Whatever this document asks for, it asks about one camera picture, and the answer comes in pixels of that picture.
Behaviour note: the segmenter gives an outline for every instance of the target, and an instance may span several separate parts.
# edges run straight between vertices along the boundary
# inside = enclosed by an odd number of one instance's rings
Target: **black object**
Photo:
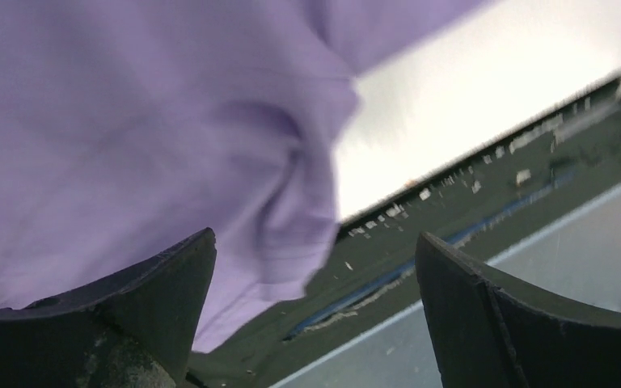
[[[621,314],[550,293],[431,234],[416,250],[444,387],[621,386]]]
[[[203,230],[160,255],[22,310],[0,310],[0,388],[173,387],[213,275]]]

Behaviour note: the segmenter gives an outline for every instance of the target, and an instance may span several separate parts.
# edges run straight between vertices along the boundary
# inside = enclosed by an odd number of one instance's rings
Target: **white surface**
[[[504,0],[358,81],[346,220],[621,70],[621,0]]]

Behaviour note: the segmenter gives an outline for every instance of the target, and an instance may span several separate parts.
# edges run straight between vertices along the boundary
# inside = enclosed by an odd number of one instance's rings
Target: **wrinkled cloth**
[[[303,296],[352,80],[482,0],[0,0],[0,308],[212,227],[193,349]]]

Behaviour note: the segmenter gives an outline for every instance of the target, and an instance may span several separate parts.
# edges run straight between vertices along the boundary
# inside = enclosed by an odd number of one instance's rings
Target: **fabric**
[[[352,80],[482,0],[0,0],[0,308],[206,226],[193,349],[299,298],[337,220]]]

